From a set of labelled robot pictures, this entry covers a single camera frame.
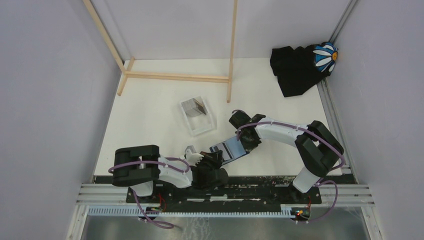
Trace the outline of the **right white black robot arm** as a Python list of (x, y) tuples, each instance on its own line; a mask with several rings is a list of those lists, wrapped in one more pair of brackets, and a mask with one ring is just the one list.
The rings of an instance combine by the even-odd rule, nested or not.
[(344, 148), (320, 121), (294, 124), (272, 119), (264, 114), (250, 117), (242, 110), (234, 110), (228, 120), (236, 129), (236, 140), (250, 153), (263, 140), (272, 140), (297, 149), (303, 168), (289, 184), (289, 199), (302, 204), (309, 198), (309, 190), (346, 160)]

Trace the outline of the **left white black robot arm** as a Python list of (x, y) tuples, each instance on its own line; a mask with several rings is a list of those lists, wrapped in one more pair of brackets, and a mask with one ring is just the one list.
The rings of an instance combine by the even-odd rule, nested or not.
[(178, 189), (210, 190), (226, 185), (229, 175), (223, 169), (223, 152), (196, 152), (188, 146), (180, 157), (165, 157), (157, 145), (120, 148), (114, 165), (108, 169), (112, 185), (129, 187), (145, 203), (156, 200), (154, 185), (165, 182)]

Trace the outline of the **silver credit card stack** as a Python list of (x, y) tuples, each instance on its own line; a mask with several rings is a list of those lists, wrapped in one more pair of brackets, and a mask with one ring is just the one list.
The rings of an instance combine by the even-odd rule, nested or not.
[(206, 115), (207, 110), (202, 101), (196, 98), (190, 98), (181, 102), (183, 112), (189, 117), (197, 117), (199, 115)]

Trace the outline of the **clear plastic card box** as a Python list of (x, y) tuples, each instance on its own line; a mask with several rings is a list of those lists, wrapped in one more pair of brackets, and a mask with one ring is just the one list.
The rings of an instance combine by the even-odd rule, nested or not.
[[(190, 116), (187, 116), (184, 113), (181, 102), (189, 100), (191, 98), (195, 98), (198, 101), (203, 102), (205, 109), (207, 111), (206, 115), (201, 114), (201, 115), (196, 116), (196, 117), (190, 117)], [(195, 96), (195, 97), (189, 97), (187, 99), (181, 100), (179, 102), (179, 108), (182, 112), (183, 119), (184, 119), (185, 124), (187, 126), (187, 129), (189, 131), (189, 134), (192, 137), (199, 136), (199, 135), (211, 132), (211, 131), (216, 129), (216, 127), (217, 127), (216, 126), (216, 119), (215, 119), (215, 117), (214, 117), (214, 115), (211, 111), (211, 108), (210, 108), (206, 98), (202, 97), (201, 95), (198, 95), (198, 96)]]

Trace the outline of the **silver white credit card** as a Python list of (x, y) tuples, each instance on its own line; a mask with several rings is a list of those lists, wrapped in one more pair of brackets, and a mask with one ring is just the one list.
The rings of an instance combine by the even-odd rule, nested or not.
[(225, 142), (221, 142), (221, 143), (218, 143), (218, 144), (212, 146), (210, 148), (210, 150), (212, 152), (215, 152), (215, 151), (218, 151), (218, 150), (222, 150), (223, 151), (223, 160), (224, 160), (224, 162), (232, 161), (232, 160), (235, 159), (235, 157), (233, 156), (232, 152), (230, 151), (229, 147), (226, 145)]

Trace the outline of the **blue leather card holder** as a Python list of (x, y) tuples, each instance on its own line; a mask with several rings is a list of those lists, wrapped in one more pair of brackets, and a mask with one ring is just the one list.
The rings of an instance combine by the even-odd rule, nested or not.
[(222, 151), (223, 165), (229, 164), (249, 154), (249, 152), (243, 148), (242, 143), (237, 140), (236, 136), (211, 146), (209, 150), (211, 152)]

